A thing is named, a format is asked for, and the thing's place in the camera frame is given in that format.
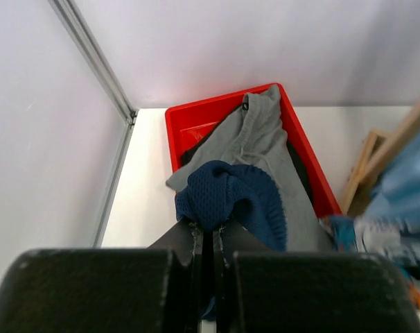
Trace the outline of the grey shorts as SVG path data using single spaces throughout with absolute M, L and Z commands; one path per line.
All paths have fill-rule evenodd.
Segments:
M 246 93 L 240 105 L 215 129 L 191 161 L 174 171 L 166 185 L 175 190 L 186 186 L 188 176 L 205 162 L 252 164 L 265 171 L 279 188 L 287 225 L 287 249 L 328 251 L 329 236 L 319 225 L 313 204 L 297 175 L 282 128 L 278 84 L 260 94 Z

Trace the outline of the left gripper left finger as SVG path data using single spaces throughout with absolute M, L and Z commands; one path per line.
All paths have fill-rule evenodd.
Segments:
M 171 250 L 30 250 L 0 284 L 0 332 L 185 332 Z

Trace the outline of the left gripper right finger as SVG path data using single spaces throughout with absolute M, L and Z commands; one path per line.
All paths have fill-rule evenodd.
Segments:
M 420 332 L 400 271 L 376 255 L 236 253 L 227 332 Z

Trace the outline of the colourful patterned shorts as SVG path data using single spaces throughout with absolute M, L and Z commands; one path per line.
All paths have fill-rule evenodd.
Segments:
M 321 218 L 320 225 L 336 250 L 380 255 L 393 263 L 420 311 L 420 219 L 330 215 Z

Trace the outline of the navy blue shorts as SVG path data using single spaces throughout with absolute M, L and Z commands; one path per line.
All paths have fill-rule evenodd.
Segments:
M 275 181 L 248 164 L 220 160 L 204 163 L 175 196 L 176 217 L 198 222 L 206 232 L 233 218 L 262 244 L 276 251 L 287 247 L 285 210 Z

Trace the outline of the black shorts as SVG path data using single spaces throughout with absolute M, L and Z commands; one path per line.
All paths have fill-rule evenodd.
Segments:
M 210 138 L 210 136 L 213 134 L 215 129 L 227 118 L 228 116 L 225 116 L 223 120 L 219 121 L 198 143 L 196 143 L 194 146 L 192 146 L 190 149 L 185 150 L 181 156 L 180 156 L 180 162 L 182 166 L 187 165 L 192 157 L 195 155 L 196 151 Z M 297 172 L 297 175 L 299 176 L 299 179 L 306 191 L 306 194 L 308 195 L 308 198 L 310 202 L 314 203 L 314 197 L 313 197 L 313 190 L 310 184 L 308 172 L 306 170 L 306 167 L 304 166 L 304 163 L 302 162 L 302 159 L 300 158 L 297 150 L 295 147 L 290 143 L 286 142 L 286 147 L 288 149 L 290 158 L 292 160 L 292 163 L 295 167 L 295 170 Z

